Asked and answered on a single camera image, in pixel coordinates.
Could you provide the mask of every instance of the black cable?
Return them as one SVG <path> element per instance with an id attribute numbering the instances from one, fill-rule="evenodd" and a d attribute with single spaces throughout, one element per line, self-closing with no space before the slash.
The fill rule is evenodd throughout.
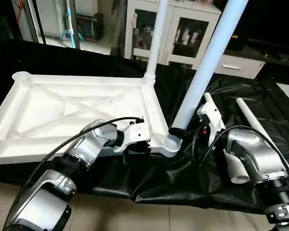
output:
<path id="1" fill-rule="evenodd" d="M 42 36 L 43 44 L 47 45 L 46 44 L 46 40 L 45 40 L 43 27 L 42 27 L 42 23 L 41 23 L 40 17 L 39 17 L 39 10 L 38 10 L 38 5 L 37 5 L 37 0 L 32 0 L 32 4 L 33 4 L 35 15 L 37 17 L 37 21 L 38 21 L 38 25 L 39 25 L 39 32 L 40 32 L 40 35 Z"/>
<path id="2" fill-rule="evenodd" d="M 14 0 L 14 3 L 15 3 L 15 5 L 18 7 L 18 9 L 20 9 L 20 5 L 19 5 L 18 0 Z"/>
<path id="3" fill-rule="evenodd" d="M 47 156 L 45 156 L 41 161 L 40 163 L 38 164 L 38 166 L 34 169 L 34 171 L 32 172 L 32 174 L 30 175 L 30 177 L 27 179 L 27 181 L 25 182 L 25 184 L 22 186 L 22 188 L 20 189 L 20 191 L 18 192 L 17 196 L 15 197 L 14 201 L 13 201 L 13 204 L 9 210 L 9 213 L 8 213 L 8 216 L 5 220 L 5 223 L 4 223 L 4 226 L 3 226 L 3 230 L 5 230 L 6 228 L 6 221 L 8 220 L 9 216 L 10 216 L 10 213 L 12 211 L 12 209 L 15 207 L 15 205 L 17 204 L 17 202 L 19 201 L 22 193 L 25 191 L 26 187 L 28 186 L 28 184 L 32 181 L 32 178 L 34 177 L 34 175 L 37 173 L 37 171 L 41 168 L 41 166 L 50 158 L 52 157 L 57 151 L 59 151 L 61 148 L 63 148 L 64 146 L 66 146 L 67 144 L 69 144 L 70 142 L 72 142 L 73 140 L 79 138 L 80 136 L 94 130 L 94 129 L 97 129 L 97 128 L 100 128 L 102 126 L 105 126 L 107 124 L 110 124 L 110 123 L 114 123 L 114 122 L 117 122 L 117 121 L 120 121 L 120 120 L 125 120 L 125 119 L 135 119 L 135 120 L 138 120 L 139 118 L 137 117 L 121 117 L 121 118 L 117 118 L 117 119 L 112 119 L 112 120 L 109 120 L 107 122 L 104 122 L 102 124 L 99 124 L 99 125 L 96 125 L 92 128 L 88 128 L 86 130 L 83 130 L 81 131 L 80 133 L 78 133 L 77 135 L 71 137 L 70 139 L 68 139 L 67 141 L 63 142 L 62 144 L 60 144 L 58 147 L 56 147 L 55 149 L 53 149 Z"/>
<path id="4" fill-rule="evenodd" d="M 191 152 L 191 157 L 192 157 L 192 161 L 195 161 L 195 144 L 196 144 L 196 140 L 198 138 L 198 133 L 200 132 L 201 129 L 203 129 L 206 126 L 205 123 L 201 122 L 198 127 L 196 128 L 195 132 L 194 132 L 194 136 L 193 136 L 193 141 L 192 141 L 192 152 Z"/>
<path id="5" fill-rule="evenodd" d="M 102 11 L 102 4 L 101 4 L 101 0 L 100 0 L 100 8 L 101 8 L 101 13 L 103 13 L 103 11 Z"/>
<path id="6" fill-rule="evenodd" d="M 226 128 L 225 130 L 223 130 L 218 137 L 212 142 L 212 144 L 209 146 L 208 151 L 206 152 L 206 154 L 204 155 L 204 157 L 202 158 L 202 161 L 200 162 L 199 168 L 201 168 L 203 162 L 205 161 L 205 159 L 207 158 L 208 154 L 210 153 L 211 149 L 214 147 L 215 143 L 221 138 L 221 136 L 223 136 L 226 132 L 236 129 L 236 128 L 240 128 L 240 129 L 245 129 L 245 130 L 250 130 L 255 132 L 256 134 L 258 134 L 259 136 L 261 136 L 270 146 L 271 148 L 277 152 L 281 162 L 283 163 L 288 175 L 289 175 L 289 166 L 288 163 L 286 161 L 286 159 L 284 158 L 283 154 L 275 147 L 275 145 L 265 136 L 263 135 L 261 132 L 259 132 L 257 129 L 251 128 L 249 126 L 245 126 L 245 125 L 235 125 L 229 128 Z"/>

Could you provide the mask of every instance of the drawer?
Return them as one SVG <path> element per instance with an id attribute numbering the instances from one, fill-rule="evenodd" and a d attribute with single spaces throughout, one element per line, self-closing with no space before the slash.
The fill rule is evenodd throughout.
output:
<path id="1" fill-rule="evenodd" d="M 215 73 L 255 78 L 264 64 L 264 61 L 223 55 L 215 69 Z"/>

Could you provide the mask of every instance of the tile floor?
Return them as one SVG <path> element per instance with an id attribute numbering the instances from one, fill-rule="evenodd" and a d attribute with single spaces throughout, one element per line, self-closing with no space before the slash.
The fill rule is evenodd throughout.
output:
<path id="1" fill-rule="evenodd" d="M 19 187 L 0 183 L 0 231 Z M 64 231 L 268 231 L 265 216 L 76 194 Z"/>
<path id="2" fill-rule="evenodd" d="M 83 51 L 91 51 L 95 53 L 109 55 L 111 51 L 112 39 L 114 32 L 105 32 L 105 35 L 99 42 L 92 42 L 85 40 L 84 42 L 80 42 L 80 49 Z M 39 42 L 43 43 L 42 37 L 38 37 Z M 62 42 L 58 38 L 45 37 L 47 45 L 53 45 L 57 47 L 72 47 L 71 40 L 69 38 L 65 38 Z"/>

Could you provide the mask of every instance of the white pole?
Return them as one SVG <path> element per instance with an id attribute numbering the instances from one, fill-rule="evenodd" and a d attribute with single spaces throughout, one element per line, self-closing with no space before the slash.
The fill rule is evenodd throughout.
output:
<path id="1" fill-rule="evenodd" d="M 166 18 L 168 0 L 160 0 L 158 5 L 158 13 L 154 25 L 154 34 L 151 43 L 148 66 L 144 74 L 144 81 L 155 83 L 155 69 L 158 63 L 160 41 L 163 35 L 164 22 Z"/>
<path id="2" fill-rule="evenodd" d="M 224 53 L 248 0 L 228 0 L 212 39 L 186 93 L 173 128 L 187 128 L 194 111 Z"/>
<path id="3" fill-rule="evenodd" d="M 259 123 L 258 119 L 256 118 L 256 116 L 253 114 L 253 112 L 251 112 L 250 108 L 246 105 L 246 103 L 244 102 L 244 100 L 242 98 L 237 98 L 236 99 L 236 103 L 238 104 L 239 108 L 241 109 L 241 111 L 243 112 L 243 115 L 245 116 L 245 118 L 247 119 L 248 123 L 250 124 L 250 126 L 254 129 L 257 129 L 259 132 L 261 132 L 263 135 L 266 136 L 266 138 L 269 139 L 270 142 L 273 143 L 273 140 L 271 139 L 271 137 L 269 136 L 269 134 L 264 130 L 264 128 L 262 127 L 262 125 Z"/>

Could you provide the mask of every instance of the table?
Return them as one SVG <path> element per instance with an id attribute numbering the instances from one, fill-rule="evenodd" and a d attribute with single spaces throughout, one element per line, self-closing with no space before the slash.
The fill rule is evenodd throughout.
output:
<path id="1" fill-rule="evenodd" d="M 4 57 L 0 59 L 0 103 L 12 86 L 11 76 L 16 71 L 142 77 L 146 65 L 16 40 L 0 46 L 0 57 Z M 157 66 L 155 90 L 168 125 L 174 120 L 194 73 L 194 70 Z M 289 161 L 289 98 L 274 82 L 214 75 L 208 91 L 221 111 L 226 127 L 248 125 L 235 102 L 237 97 L 242 97 Z M 192 119 L 190 128 L 196 123 L 196 118 Z M 197 156 L 202 154 L 204 149 L 197 149 Z M 0 166 L 0 181 L 22 184 L 35 166 L 36 163 Z M 225 159 L 218 150 L 208 156 L 200 170 L 190 161 L 190 149 L 169 159 L 131 155 L 127 165 L 123 164 L 121 156 L 98 158 L 78 189 L 83 193 L 129 198 L 136 203 L 191 205 L 251 213 L 262 213 L 263 207 L 252 185 L 230 182 Z"/>

